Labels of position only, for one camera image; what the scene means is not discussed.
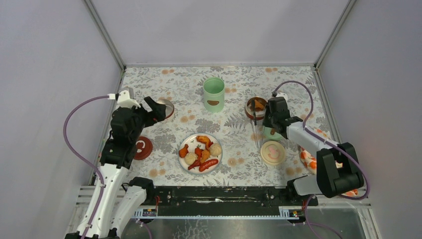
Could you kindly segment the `black tongs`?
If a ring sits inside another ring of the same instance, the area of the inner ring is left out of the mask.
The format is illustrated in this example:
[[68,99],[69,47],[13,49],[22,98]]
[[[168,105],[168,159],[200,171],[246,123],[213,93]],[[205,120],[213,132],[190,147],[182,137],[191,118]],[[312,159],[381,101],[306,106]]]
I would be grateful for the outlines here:
[[259,138],[258,138],[258,117],[257,117],[257,114],[259,114],[259,115],[264,114],[265,113],[265,110],[263,110],[263,111],[254,111],[252,109],[251,105],[250,105],[250,109],[251,109],[251,113],[252,113],[252,122],[253,122],[253,125],[254,125],[255,142],[256,142],[257,148],[259,149],[260,143],[259,143]]

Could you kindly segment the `fried chicken piece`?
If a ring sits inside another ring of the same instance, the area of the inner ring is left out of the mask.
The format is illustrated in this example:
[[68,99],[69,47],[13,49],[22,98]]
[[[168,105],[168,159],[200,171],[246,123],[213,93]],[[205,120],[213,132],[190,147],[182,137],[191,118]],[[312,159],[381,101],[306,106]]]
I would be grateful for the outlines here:
[[201,159],[200,159],[201,164],[204,163],[206,160],[208,160],[210,158],[210,156],[211,156],[210,152],[208,150],[204,149],[201,152]]
[[259,102],[258,100],[254,100],[251,103],[251,107],[252,107],[252,109],[254,111],[263,111],[263,110],[265,110],[265,106],[261,102]]

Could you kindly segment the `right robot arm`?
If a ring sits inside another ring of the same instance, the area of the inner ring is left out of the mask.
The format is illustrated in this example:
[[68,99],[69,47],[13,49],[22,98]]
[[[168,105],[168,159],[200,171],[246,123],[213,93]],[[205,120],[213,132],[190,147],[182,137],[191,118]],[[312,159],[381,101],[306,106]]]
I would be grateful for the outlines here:
[[341,196],[364,185],[353,145],[320,137],[304,126],[301,118],[290,115],[283,97],[268,100],[263,124],[316,158],[315,175],[288,181],[285,192],[288,203],[298,205],[311,194],[323,194],[327,198]]

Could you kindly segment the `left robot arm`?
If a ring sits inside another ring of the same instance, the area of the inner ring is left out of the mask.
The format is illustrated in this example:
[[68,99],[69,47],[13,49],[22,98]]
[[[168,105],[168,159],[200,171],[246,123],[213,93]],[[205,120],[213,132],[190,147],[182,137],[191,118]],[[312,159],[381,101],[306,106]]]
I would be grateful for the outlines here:
[[[116,100],[119,107],[112,114],[111,131],[101,154],[100,165],[95,166],[81,156],[70,144],[67,125],[71,116],[82,106],[99,99]],[[136,208],[154,200],[154,185],[151,179],[134,177],[127,191],[115,207],[117,193],[130,169],[137,152],[136,143],[142,130],[166,118],[166,105],[145,97],[151,108],[147,111],[136,100],[123,94],[108,94],[94,97],[76,106],[67,116],[63,136],[69,149],[97,174],[97,183],[84,218],[74,233],[67,239],[119,239]]]

